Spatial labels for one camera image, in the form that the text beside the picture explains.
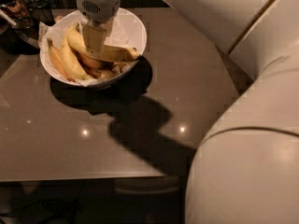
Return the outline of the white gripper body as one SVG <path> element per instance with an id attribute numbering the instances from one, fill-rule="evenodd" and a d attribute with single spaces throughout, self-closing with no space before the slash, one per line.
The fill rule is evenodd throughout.
<path id="1" fill-rule="evenodd" d="M 120 7 L 121 0 L 77 0 L 80 13 L 90 21 L 106 23 Z"/>

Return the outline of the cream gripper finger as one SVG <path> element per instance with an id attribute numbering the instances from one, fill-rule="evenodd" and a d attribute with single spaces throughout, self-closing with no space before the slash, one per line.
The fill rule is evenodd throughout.
<path id="1" fill-rule="evenodd" d="M 111 35 L 113 20 L 100 23 L 87 20 L 82 24 L 82 35 L 87 52 L 94 58 L 99 58 L 107 37 Z"/>

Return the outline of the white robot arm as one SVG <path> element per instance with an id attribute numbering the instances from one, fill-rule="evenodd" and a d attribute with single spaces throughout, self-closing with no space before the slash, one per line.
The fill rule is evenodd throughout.
<path id="1" fill-rule="evenodd" d="M 196 149 L 139 157 L 188 177 L 186 224 L 299 224 L 299 0 L 162 0 L 253 82 Z"/>

